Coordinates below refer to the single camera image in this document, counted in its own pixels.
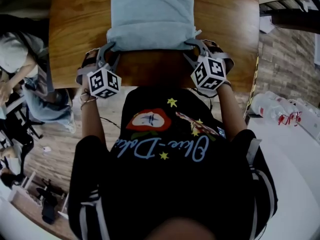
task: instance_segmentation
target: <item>plastic water bottle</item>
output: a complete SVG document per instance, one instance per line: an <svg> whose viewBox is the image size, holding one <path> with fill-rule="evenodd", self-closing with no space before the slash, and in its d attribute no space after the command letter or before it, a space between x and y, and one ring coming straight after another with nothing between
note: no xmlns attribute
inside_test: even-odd
<svg viewBox="0 0 320 240"><path fill-rule="evenodd" d="M270 99L267 95L259 93L253 97L251 109L256 115L260 115L268 121L278 124L286 124L289 115L276 100Z"/></svg>
<svg viewBox="0 0 320 240"><path fill-rule="evenodd" d="M295 105L291 104L285 98L280 97L280 96L276 95L275 93L273 93L272 91L269 91L269 90L265 92L265 95L269 99L279 102L280 105L286 111L287 115L294 115L294 117L296 117L298 115L297 113L299 113L299 111L298 111L297 107Z"/></svg>
<svg viewBox="0 0 320 240"><path fill-rule="evenodd" d="M299 103L301 103L301 104L303 104L303 105L305 105L306 108L307 108L311 113L316 114L316 116L317 116L318 118L320 118L320 109L319 109L319 108L315 107L314 105L310 104L310 103L307 102L307 101L304 101L304 100L301 99L301 98L298 98L296 101L299 102Z"/></svg>

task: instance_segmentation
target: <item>wooden floor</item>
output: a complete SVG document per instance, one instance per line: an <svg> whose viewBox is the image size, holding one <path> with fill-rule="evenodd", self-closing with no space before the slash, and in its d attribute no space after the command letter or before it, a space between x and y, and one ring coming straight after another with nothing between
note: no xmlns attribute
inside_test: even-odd
<svg viewBox="0 0 320 240"><path fill-rule="evenodd" d="M256 92L271 90L286 98L301 97L318 106L320 102L320 82L315 71L314 34L274 29L269 34L260 34L259 68ZM124 87L119 95L107 100L98 100L100 116L121 124L121 112L126 95L135 87ZM249 93L235 94L242 111L245 111ZM208 106L208 98L202 98ZM73 102L76 134L65 131L63 126L46 123L37 130L44 138L35 142L34 149L26 158L25 171L36 171L40 178L51 179L52 183L65 191L69 189L74 151L81 139L81 110L77 99ZM213 116L221 120L219 99L213 99ZM102 120L107 147L110 150L120 134L113 124ZM49 146L52 151L43 152Z"/></svg>

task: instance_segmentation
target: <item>black cable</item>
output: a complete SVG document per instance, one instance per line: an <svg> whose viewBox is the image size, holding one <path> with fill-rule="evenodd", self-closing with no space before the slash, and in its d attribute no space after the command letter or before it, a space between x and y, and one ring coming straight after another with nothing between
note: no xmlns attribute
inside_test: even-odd
<svg viewBox="0 0 320 240"><path fill-rule="evenodd" d="M195 92L196 92L198 95L200 95L200 96L203 96L203 97L208 98L208 99L209 99L209 101L210 101L210 111L212 111L212 109L213 109L214 105L212 104L211 98L216 97L216 96L218 95L218 93L217 93L216 95L213 95L213 96L211 96L211 97L210 97L210 96L208 96L208 95L206 95L206 94L204 94L204 93L202 93L202 92L198 91L196 88L191 88L191 90L195 91Z"/></svg>
<svg viewBox="0 0 320 240"><path fill-rule="evenodd" d="M108 121L109 123L115 125L116 127L118 127L118 128L121 130L121 127L120 127L119 125L117 125L116 123L112 122L111 120L109 120L109 119L107 119L107 118L104 118L104 117L101 117L101 116L100 116L100 118Z"/></svg>

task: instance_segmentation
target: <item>yellow star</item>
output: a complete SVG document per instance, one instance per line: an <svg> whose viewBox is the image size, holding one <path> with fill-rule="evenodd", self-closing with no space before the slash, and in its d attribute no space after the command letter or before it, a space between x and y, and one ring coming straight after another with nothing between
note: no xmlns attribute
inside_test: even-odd
<svg viewBox="0 0 320 240"><path fill-rule="evenodd" d="M170 104L171 108L173 106L177 107L176 102L177 102L177 100L174 100L173 98L168 98L167 104Z"/></svg>
<svg viewBox="0 0 320 240"><path fill-rule="evenodd" d="M160 159L164 159L164 160L169 159L169 157L167 157L168 153L162 152L162 154L159 154L159 155L161 156Z"/></svg>
<svg viewBox="0 0 320 240"><path fill-rule="evenodd" d="M196 128L194 128L193 131L192 131L192 133L191 133L191 135L193 135L193 136L199 136L199 135L198 135L199 133L200 133L200 132L199 132Z"/></svg>

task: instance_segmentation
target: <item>standing person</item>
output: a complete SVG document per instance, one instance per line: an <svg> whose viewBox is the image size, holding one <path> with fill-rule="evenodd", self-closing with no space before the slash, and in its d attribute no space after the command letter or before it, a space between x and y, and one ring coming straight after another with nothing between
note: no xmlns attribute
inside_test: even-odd
<svg viewBox="0 0 320 240"><path fill-rule="evenodd" d="M32 48L32 52L28 50L17 33L4 32L0 35L0 67L8 73L15 73L9 81L0 82L0 106L9 99L12 89L21 80L32 88L36 88L39 65L32 54L35 53L38 58L48 57L48 48L43 40L28 33L21 34ZM58 122L71 133L76 132L74 114L66 90L56 92L56 96L50 102L35 95L25 86L22 90L34 118L45 123Z"/></svg>
<svg viewBox="0 0 320 240"><path fill-rule="evenodd" d="M253 240L263 232L276 189L229 85L217 89L223 126L187 89L138 87L108 151L86 76L82 83L68 204L79 239Z"/></svg>

